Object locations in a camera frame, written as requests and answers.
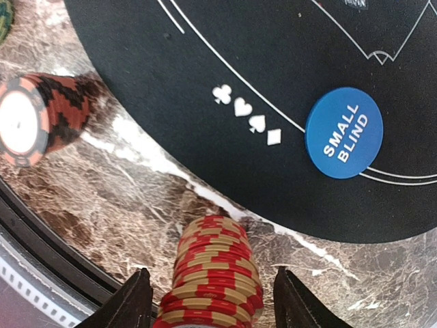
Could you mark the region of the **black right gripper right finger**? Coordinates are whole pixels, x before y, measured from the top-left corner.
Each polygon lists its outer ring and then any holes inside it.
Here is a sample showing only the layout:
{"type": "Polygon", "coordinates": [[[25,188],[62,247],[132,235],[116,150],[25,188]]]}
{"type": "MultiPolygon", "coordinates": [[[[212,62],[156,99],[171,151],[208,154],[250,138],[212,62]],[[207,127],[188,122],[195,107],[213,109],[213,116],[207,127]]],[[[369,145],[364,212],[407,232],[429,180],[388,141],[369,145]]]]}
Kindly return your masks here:
{"type": "Polygon", "coordinates": [[[273,286],[276,327],[351,328],[333,314],[290,270],[280,266],[273,286]]]}

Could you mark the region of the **red 5 chip stack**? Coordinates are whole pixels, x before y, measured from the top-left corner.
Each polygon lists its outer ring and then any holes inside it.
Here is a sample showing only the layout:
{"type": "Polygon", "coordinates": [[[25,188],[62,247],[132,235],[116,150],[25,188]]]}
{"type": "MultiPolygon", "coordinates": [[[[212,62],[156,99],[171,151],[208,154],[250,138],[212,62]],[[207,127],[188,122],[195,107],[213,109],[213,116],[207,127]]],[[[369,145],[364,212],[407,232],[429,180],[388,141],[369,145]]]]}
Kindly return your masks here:
{"type": "Polygon", "coordinates": [[[200,217],[178,244],[172,289],[155,327],[252,327],[264,311],[264,291],[246,232],[233,219],[200,217]]]}

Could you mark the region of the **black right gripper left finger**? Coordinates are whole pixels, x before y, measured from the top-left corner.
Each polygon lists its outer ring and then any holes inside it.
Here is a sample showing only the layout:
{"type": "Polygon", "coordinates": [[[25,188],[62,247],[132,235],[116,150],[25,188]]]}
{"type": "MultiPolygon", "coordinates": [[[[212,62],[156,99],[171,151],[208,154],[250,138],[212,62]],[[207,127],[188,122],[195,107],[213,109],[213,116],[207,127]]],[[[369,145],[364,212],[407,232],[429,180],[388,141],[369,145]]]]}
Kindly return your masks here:
{"type": "Polygon", "coordinates": [[[149,327],[153,288],[146,268],[137,270],[94,314],[76,328],[149,327]]]}

